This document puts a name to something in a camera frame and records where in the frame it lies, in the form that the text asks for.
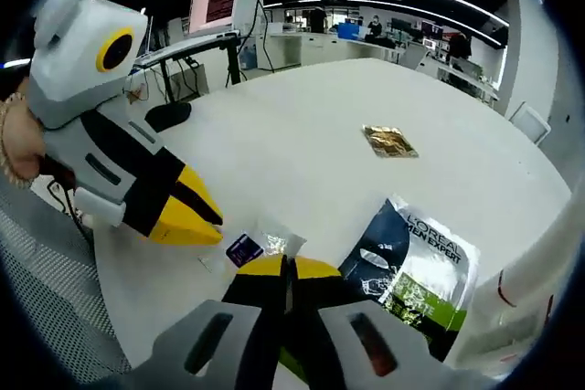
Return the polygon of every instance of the robotic arm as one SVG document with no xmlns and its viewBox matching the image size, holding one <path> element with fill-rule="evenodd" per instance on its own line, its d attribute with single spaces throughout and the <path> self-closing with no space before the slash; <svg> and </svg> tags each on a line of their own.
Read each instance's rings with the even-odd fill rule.
<svg viewBox="0 0 585 390">
<path fill-rule="evenodd" d="M 47 155 L 75 174 L 79 209 L 162 244 L 216 244 L 222 215 L 203 182 L 128 115 L 122 89 L 146 27 L 145 16 L 106 0 L 47 0 L 28 105 Z"/>
</svg>

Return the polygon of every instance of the gold wrapper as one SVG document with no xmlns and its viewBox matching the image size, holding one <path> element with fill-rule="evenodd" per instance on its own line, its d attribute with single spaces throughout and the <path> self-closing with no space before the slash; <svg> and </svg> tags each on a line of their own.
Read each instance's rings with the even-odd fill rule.
<svg viewBox="0 0 585 390">
<path fill-rule="evenodd" d="M 364 125 L 364 135 L 378 157 L 418 157 L 398 128 Z"/>
</svg>

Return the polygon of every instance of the bracelet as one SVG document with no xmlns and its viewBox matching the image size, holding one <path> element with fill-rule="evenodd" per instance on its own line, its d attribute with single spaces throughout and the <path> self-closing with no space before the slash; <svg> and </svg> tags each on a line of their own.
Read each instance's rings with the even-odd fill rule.
<svg viewBox="0 0 585 390">
<path fill-rule="evenodd" d="M 15 184 L 22 189 L 27 189 L 32 185 L 34 178 L 22 178 L 15 173 L 15 171 L 12 169 L 12 166 L 10 165 L 10 161 L 8 160 L 8 156 L 6 155 L 4 148 L 4 142 L 2 141 L 6 114 L 10 110 L 13 102 L 23 100 L 24 98 L 25 96 L 22 93 L 16 92 L 10 95 L 6 102 L 0 106 L 0 167 L 4 170 L 4 174 L 11 184 Z"/>
</svg>

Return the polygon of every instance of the round table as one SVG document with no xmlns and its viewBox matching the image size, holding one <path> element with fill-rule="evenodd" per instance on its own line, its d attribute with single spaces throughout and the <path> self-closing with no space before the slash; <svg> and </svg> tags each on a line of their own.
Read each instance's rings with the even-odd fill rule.
<svg viewBox="0 0 585 390">
<path fill-rule="evenodd" d="M 225 216 L 226 241 L 268 213 L 335 266 L 393 193 L 477 246 L 479 281 L 534 243 L 569 200 L 544 154 L 510 122 L 436 79 L 374 59 L 292 69 L 195 100 L 162 133 Z M 362 125 L 397 127 L 416 159 L 379 158 Z M 97 225 L 96 259 L 112 325 L 132 366 L 154 338 L 229 278 L 201 248 L 172 248 Z"/>
</svg>

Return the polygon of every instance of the human hand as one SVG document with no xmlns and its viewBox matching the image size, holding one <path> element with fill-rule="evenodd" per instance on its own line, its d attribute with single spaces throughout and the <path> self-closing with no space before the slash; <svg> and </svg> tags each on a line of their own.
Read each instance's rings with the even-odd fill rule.
<svg viewBox="0 0 585 390">
<path fill-rule="evenodd" d="M 16 94 L 7 109 L 1 133 L 5 158 L 13 173 L 25 180 L 38 176 L 40 159 L 45 156 L 41 126 L 30 112 L 26 99 Z"/>
</svg>

